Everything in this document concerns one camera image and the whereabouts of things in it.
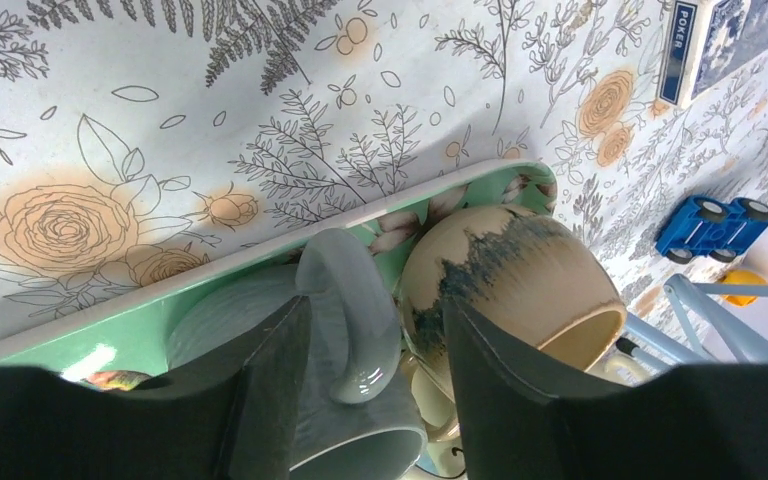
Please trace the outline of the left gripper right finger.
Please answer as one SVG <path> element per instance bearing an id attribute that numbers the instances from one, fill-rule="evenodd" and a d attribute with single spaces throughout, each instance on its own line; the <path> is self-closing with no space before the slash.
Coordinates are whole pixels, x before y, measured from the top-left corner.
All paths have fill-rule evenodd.
<path id="1" fill-rule="evenodd" d="M 471 479 L 768 479 L 768 364 L 697 364 L 627 387 L 443 304 Z"/>

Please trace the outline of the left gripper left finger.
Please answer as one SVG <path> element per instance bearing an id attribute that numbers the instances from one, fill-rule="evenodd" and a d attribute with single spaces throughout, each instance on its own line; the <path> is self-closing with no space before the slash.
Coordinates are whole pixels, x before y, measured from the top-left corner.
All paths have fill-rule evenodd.
<path id="1" fill-rule="evenodd" d="M 285 479 L 311 305 L 129 391 L 0 366 L 0 479 Z"/>

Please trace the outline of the grey blue mug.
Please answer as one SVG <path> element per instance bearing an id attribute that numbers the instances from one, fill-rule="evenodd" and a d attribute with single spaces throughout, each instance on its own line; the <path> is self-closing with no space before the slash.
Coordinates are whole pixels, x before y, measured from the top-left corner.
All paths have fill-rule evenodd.
<path id="1" fill-rule="evenodd" d="M 167 341 L 168 366 L 250 331 L 297 295 L 309 298 L 312 320 L 290 477 L 402 477 L 427 435 L 399 371 L 394 300 L 366 246 L 345 230 L 321 231 L 297 264 L 246 275 L 197 302 Z"/>

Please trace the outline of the beige mug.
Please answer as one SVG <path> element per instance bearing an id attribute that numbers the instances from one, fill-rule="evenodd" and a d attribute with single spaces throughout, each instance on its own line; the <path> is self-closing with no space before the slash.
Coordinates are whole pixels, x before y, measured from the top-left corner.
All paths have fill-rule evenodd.
<path id="1" fill-rule="evenodd" d="M 409 345 L 435 386 L 452 398 L 447 298 L 582 371 L 608 350 L 627 319 L 617 288 L 588 247 L 559 221 L 519 205 L 456 211 L 418 241 L 402 271 Z"/>

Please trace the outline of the cream mug green inside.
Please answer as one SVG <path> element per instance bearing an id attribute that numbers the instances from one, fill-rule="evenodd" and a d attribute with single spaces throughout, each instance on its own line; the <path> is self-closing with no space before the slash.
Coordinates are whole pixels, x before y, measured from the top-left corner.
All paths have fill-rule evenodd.
<path id="1" fill-rule="evenodd" d="M 432 381 L 418 358 L 408 350 L 402 352 L 400 369 L 419 408 L 428 441 L 437 443 L 457 439 L 460 426 L 454 402 Z"/>

